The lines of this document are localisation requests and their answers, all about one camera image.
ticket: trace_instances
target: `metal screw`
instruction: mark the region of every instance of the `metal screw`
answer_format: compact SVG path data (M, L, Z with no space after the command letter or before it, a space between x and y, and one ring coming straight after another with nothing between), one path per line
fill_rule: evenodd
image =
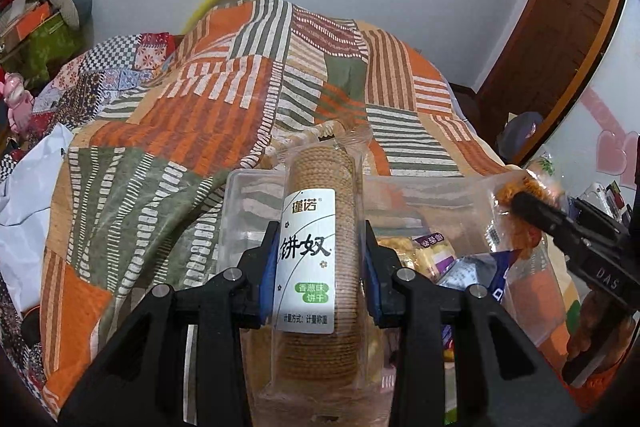
M237 281L242 277L242 270L239 268L227 268L223 277L228 281Z
M151 295L154 297L162 298L171 291L168 284L157 284L151 288Z
M398 279L402 281L412 281L415 279L415 272L411 268L401 268L396 272Z
M482 299L487 295L486 288L481 284L472 284L471 286L469 286L469 293L471 293L471 295L473 295L477 299Z

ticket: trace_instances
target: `bed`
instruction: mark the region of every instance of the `bed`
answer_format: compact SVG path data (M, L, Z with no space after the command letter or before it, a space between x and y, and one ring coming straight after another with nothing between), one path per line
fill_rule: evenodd
M173 46L167 34L110 39L36 100L31 147L59 124L73 136L39 254L42 341L27 346L0 279L0 343L54 417L151 286L192 287L216 273L231 170L271 168L291 142L360 125L373 135L369 174L507 169L456 113L439 71L367 23L240 1Z

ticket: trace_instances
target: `door frame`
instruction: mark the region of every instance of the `door frame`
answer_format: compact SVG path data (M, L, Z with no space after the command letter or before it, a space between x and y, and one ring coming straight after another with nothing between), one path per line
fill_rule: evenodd
M584 88L587 87L587 84L591 80L593 73L595 73L602 57L604 57L607 47L609 47L613 33L618 26L625 1L626 0L609 0L602 24L582 64L574 74L574 77L564 90L560 99L556 102L556 105L554 105L548 117L543 120L535 133L527 139L522 149L520 149L520 152L516 154L513 163L523 165L524 162L531 158L540 146L551 136L551 133L556 130L561 121L564 120L564 117L569 113L574 103L577 102L578 97L580 97Z

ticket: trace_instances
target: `clear plastic container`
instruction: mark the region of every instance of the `clear plastic container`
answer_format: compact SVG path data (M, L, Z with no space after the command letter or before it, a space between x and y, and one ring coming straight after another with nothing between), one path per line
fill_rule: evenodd
M394 238L441 233L452 246L456 257L479 253L511 251L521 248L513 231L521 233L522 223L500 204L496 194L506 184L517 185L524 171L513 171L485 178L417 178L407 176L364 176L364 212L376 237ZM226 184L220 230L218 271L235 266L242 253L260 245L268 222L280 219L284 198L283 171L239 169L231 172ZM540 345L563 321L564 302L555 273L546 253L546 243L518 259L507 274L503 305L536 345ZM264 357L270 352L270 333L263 328L242 338L245 371L254 412L261 418L280 421L289 418L297 424L316 425L334 421L350 425L373 425L385 422L394 371L385 366L384 336L369 335L367 381L376 387L376 398L369 394L354 396L352 409L324 412L285 411L281 405L254 399L270 379ZM447 383L454 382L454 369L447 371ZM455 400L447 394L447 410ZM274 421L262 425L276 425Z

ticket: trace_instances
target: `cardboard box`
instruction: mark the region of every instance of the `cardboard box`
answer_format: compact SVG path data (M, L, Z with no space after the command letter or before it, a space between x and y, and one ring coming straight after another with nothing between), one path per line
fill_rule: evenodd
M0 36L0 44L4 44L4 52L7 53L14 49L50 15L51 8L49 3L45 2L18 17Z

